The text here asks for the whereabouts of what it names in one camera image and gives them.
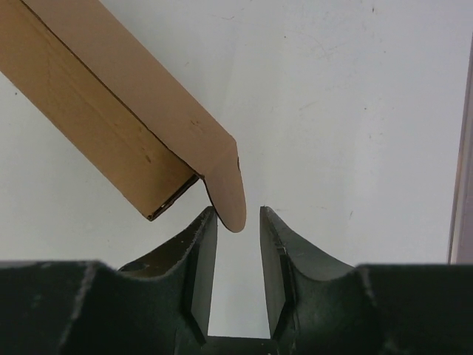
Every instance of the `brown cardboard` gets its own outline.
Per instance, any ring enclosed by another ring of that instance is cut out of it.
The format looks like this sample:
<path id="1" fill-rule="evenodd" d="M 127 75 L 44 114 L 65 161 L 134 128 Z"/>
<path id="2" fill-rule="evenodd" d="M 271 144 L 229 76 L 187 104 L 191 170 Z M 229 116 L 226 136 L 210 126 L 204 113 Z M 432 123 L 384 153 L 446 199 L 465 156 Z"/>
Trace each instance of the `brown cardboard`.
<path id="1" fill-rule="evenodd" d="M 173 171 L 175 176 L 168 178 L 155 174 L 165 180 L 161 185 L 168 193 L 174 190 L 175 196 L 189 179 L 191 183 L 186 166 L 151 143 L 152 133 L 204 180 L 225 226 L 231 231 L 243 229 L 245 196 L 235 140 L 98 0 L 0 0 L 0 53 L 0 70 L 59 129 L 63 130 L 59 116 L 77 116 L 73 129 L 81 134 L 73 143 L 85 155 L 99 155 L 94 164 L 102 172 L 113 171 L 104 174 L 135 206 L 133 191 L 141 182 L 130 183 L 127 176 L 137 175 L 139 169 L 133 154 L 125 152 L 126 146 L 133 150 L 130 144 L 153 152 L 148 155 L 152 162 L 159 157 L 154 173 L 158 168 Z M 92 130 L 84 127 L 86 115 L 75 112 L 87 104 L 87 114 L 95 117 L 90 121 L 101 121 L 103 126 L 118 122 L 113 131 L 120 139 L 109 137 L 111 141 L 104 143 L 87 137 Z M 91 146 L 80 146 L 85 138 Z M 127 139 L 131 143 L 120 141 Z M 128 156 L 120 166 L 110 167 L 108 151 Z M 137 159 L 143 157 L 142 152 L 134 153 Z M 180 187 L 168 189 L 171 182 Z"/>

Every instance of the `folded cardboard tab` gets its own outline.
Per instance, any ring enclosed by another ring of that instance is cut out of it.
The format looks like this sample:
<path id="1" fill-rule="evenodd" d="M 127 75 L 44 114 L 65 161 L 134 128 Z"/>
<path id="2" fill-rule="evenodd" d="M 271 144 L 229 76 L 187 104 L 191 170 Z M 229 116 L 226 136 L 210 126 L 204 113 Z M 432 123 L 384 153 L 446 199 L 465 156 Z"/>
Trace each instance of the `folded cardboard tab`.
<path id="1" fill-rule="evenodd" d="M 178 197 L 194 172 L 224 225 L 244 228 L 235 140 L 98 0 L 0 0 L 0 70 L 143 214 L 137 170 L 156 162 L 145 173 L 160 176 L 161 200 Z"/>

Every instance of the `white surface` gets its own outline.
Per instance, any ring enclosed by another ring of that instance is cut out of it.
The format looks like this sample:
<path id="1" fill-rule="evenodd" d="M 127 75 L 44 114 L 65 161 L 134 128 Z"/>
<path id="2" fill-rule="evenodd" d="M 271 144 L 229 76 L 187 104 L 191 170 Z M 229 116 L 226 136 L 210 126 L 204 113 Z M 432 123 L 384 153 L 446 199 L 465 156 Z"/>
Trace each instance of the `white surface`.
<path id="1" fill-rule="evenodd" d="M 210 332 L 266 337 L 258 212 L 347 263 L 445 262 L 473 1 L 103 0 L 239 143 Z M 208 204 L 144 220 L 0 75 L 0 259 L 133 260 Z"/>

